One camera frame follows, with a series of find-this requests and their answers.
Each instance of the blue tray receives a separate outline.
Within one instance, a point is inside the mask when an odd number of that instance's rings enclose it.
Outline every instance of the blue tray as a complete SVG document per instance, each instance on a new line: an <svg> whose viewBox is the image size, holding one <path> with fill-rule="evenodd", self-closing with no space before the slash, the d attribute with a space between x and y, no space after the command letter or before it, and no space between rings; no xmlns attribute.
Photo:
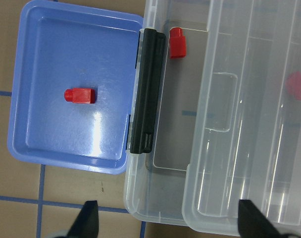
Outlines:
<svg viewBox="0 0 301 238"><path fill-rule="evenodd" d="M21 12L8 148L22 161L119 174L143 19L45 0ZM94 88L95 104L64 91Z"/></svg>

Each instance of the floor tile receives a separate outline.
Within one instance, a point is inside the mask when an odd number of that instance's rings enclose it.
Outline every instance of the floor tile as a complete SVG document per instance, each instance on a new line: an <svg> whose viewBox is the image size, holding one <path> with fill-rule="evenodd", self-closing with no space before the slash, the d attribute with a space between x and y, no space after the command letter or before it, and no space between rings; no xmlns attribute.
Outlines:
<svg viewBox="0 0 301 238"><path fill-rule="evenodd" d="M108 9L113 11L122 11L144 15L145 1L146 0L60 0L61 2L67 2L77 5L91 6L101 9Z"/></svg>
<svg viewBox="0 0 301 238"><path fill-rule="evenodd" d="M44 206L42 237L68 230L80 209ZM99 238L139 238L141 222L130 214L99 211Z"/></svg>
<svg viewBox="0 0 301 238"><path fill-rule="evenodd" d="M0 201L0 237L35 238L37 205Z"/></svg>
<svg viewBox="0 0 301 238"><path fill-rule="evenodd" d="M10 100L0 96L0 195L38 199L40 165L18 161L7 150Z"/></svg>
<svg viewBox="0 0 301 238"><path fill-rule="evenodd" d="M189 227L173 226L166 224L147 223L145 238L237 238L216 234L200 233Z"/></svg>
<svg viewBox="0 0 301 238"><path fill-rule="evenodd" d="M76 204L98 200L99 206L124 208L124 178L125 174L107 175L47 166L44 200Z"/></svg>
<svg viewBox="0 0 301 238"><path fill-rule="evenodd" d="M19 16L28 0L0 0L0 90L12 91Z"/></svg>

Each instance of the black handle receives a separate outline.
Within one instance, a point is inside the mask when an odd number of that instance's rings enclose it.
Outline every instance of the black handle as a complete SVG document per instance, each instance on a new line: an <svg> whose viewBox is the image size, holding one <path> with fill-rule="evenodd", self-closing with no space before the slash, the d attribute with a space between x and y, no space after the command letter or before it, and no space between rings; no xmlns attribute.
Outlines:
<svg viewBox="0 0 301 238"><path fill-rule="evenodd" d="M133 154L152 150L165 39L163 33L148 28L144 30L130 147Z"/></svg>

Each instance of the transparent plastic box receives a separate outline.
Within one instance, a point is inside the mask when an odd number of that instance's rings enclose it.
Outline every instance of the transparent plastic box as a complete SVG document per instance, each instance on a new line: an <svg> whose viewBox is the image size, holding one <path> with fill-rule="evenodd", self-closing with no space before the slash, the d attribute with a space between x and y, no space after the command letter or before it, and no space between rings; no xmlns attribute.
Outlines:
<svg viewBox="0 0 301 238"><path fill-rule="evenodd" d="M167 43L153 150L129 154L127 209L238 235L250 199L301 233L301 0L147 1L143 28L168 42L172 27L187 55L169 59Z"/></svg>

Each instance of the red plastic piece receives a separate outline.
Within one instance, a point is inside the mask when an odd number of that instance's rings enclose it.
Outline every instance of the red plastic piece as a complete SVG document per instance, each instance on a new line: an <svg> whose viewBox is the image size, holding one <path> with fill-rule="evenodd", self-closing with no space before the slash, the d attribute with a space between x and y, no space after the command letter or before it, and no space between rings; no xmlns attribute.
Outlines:
<svg viewBox="0 0 301 238"><path fill-rule="evenodd" d="M87 104L96 102L96 92L91 88L67 89L64 96L67 102Z"/></svg>
<svg viewBox="0 0 301 238"><path fill-rule="evenodd" d="M288 94L294 96L296 100L301 101L301 73L299 71L292 73L288 77L286 88Z"/></svg>
<svg viewBox="0 0 301 238"><path fill-rule="evenodd" d="M187 54L186 37L180 27L174 27L169 32L170 58L183 58Z"/></svg>

